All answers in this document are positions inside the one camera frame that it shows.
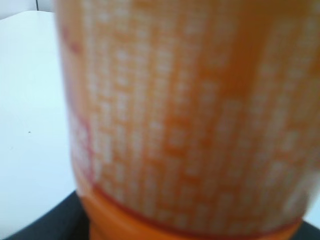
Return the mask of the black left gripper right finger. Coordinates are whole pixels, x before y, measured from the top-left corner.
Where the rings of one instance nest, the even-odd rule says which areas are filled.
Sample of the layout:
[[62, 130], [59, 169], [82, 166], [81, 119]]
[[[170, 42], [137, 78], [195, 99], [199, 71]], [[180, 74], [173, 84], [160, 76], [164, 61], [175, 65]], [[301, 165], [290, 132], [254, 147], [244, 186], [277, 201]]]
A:
[[320, 240], [320, 229], [304, 221], [298, 231], [299, 240]]

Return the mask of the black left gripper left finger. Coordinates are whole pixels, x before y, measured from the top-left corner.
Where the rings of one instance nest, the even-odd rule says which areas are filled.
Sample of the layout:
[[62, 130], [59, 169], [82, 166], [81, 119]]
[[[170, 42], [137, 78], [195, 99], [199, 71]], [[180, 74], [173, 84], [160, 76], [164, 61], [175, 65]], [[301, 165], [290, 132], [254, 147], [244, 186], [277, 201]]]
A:
[[7, 240], [88, 240], [89, 219], [74, 191], [61, 203]]

